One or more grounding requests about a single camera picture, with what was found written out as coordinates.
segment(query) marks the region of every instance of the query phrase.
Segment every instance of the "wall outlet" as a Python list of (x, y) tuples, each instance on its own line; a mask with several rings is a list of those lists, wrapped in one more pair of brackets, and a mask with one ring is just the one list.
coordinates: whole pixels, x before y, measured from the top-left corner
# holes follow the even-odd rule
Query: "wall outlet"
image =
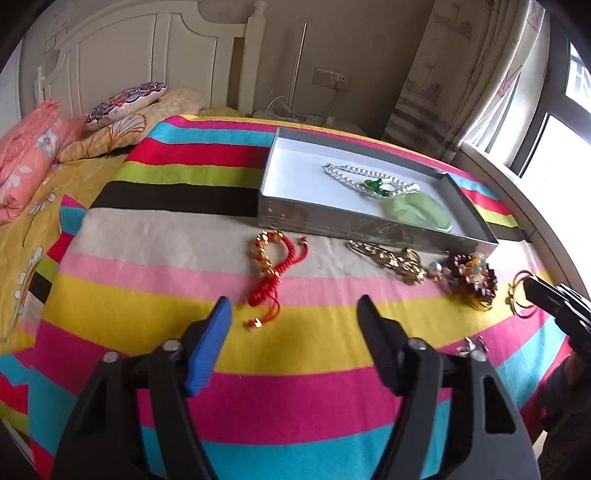
[(351, 76), (343, 73), (331, 72), (330, 70), (316, 69), (312, 85), (319, 87), (332, 88), (341, 92), (346, 92), (351, 83)]

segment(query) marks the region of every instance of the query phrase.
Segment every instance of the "beaded bracelet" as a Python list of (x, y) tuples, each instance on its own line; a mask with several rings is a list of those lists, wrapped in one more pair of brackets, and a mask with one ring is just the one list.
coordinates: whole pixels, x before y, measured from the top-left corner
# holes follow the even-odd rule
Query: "beaded bracelet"
[[(273, 267), (273, 263), (265, 253), (265, 245), (268, 245), (269, 242), (276, 244), (283, 242), (287, 247), (287, 257), (283, 262), (277, 265), (276, 268)], [(285, 272), (290, 266), (305, 260), (308, 255), (308, 242), (306, 241), (306, 237), (303, 236), (300, 238), (299, 243), (302, 252), (301, 255), (296, 258), (296, 247), (283, 232), (277, 230), (271, 230), (268, 232), (263, 230), (256, 236), (254, 242), (254, 257), (258, 262), (260, 272), (264, 273), (265, 277), (259, 282), (255, 290), (248, 297), (248, 304), (251, 307), (257, 307), (265, 300), (270, 299), (273, 302), (273, 305), (271, 305), (263, 317), (247, 320), (245, 322), (246, 328), (260, 328), (265, 323), (270, 322), (279, 315), (281, 305), (277, 299), (277, 287), (279, 286), (279, 283), (281, 283), (281, 274), (283, 274), (283, 272)]]
[(451, 254), (447, 267), (451, 287), (465, 298), (468, 305), (482, 311), (492, 308), (498, 280), (484, 255)]

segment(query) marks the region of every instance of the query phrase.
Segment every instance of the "striped bedspread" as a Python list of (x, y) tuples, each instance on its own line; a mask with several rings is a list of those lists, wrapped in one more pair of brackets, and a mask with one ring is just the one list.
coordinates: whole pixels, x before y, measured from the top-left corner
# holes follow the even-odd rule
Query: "striped bedspread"
[[(348, 251), (343, 240), (309, 236), (309, 257), (280, 285), (280, 317), (254, 332), (242, 328), (265, 311), (246, 304), (258, 278), (248, 248), (259, 232), (257, 189), (278, 124), (171, 117), (130, 153), (81, 227), (84, 212), (65, 205), (76, 220), (31, 285), (45, 304), (35, 347), (0, 357), (0, 413), (31, 436), (43, 477), (102, 355), (151, 351), (205, 318), (220, 295), (233, 303), (233, 325), (209, 386), (189, 406), (222, 480), (371, 477), (400, 400), (382, 386), (357, 327), (355, 304), (365, 293), (383, 316), (441, 351), (482, 335), (536, 431), (540, 385), (569, 349), (548, 314), (515, 317), (504, 292), (518, 270), (545, 277), (544, 267), (530, 244), (514, 241), (517, 224), (489, 189), (433, 159), (354, 135), (280, 124), (449, 171), (502, 239), (490, 258), (499, 277), (491, 311), (477, 312), (431, 282), (408, 286)], [(282, 258), (281, 245), (274, 247)], [(138, 402), (150, 468), (165, 477), (147, 392)], [(449, 407), (449, 393), (442, 392), (424, 476), (439, 468)]]

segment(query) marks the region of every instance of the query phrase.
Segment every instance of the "green charm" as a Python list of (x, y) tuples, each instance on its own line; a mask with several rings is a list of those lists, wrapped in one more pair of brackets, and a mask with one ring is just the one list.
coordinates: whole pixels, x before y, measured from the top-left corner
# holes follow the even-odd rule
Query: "green charm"
[(383, 202), (385, 214), (397, 222), (448, 232), (452, 220), (447, 210), (423, 192), (396, 195)]
[(382, 188), (382, 180), (365, 180), (363, 183), (367, 188), (369, 188), (372, 192), (381, 195), (382, 197), (389, 197), (391, 195), (391, 191), (385, 190)]

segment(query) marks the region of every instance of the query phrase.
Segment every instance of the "window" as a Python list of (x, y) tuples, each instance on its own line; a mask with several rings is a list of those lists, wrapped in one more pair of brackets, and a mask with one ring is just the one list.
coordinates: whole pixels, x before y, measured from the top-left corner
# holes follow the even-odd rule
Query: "window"
[(586, 214), (589, 179), (591, 145), (550, 116), (520, 186), (554, 231), (587, 286), (591, 286), (591, 263), (583, 239), (591, 238)]
[(566, 96), (591, 112), (591, 77), (573, 44), (570, 44), (570, 67)]
[(540, 101), (511, 170), (591, 292), (591, 76), (563, 27), (550, 18)]
[(576, 48), (550, 17), (550, 51), (540, 101), (511, 170), (522, 177), (553, 116), (591, 144), (591, 77)]

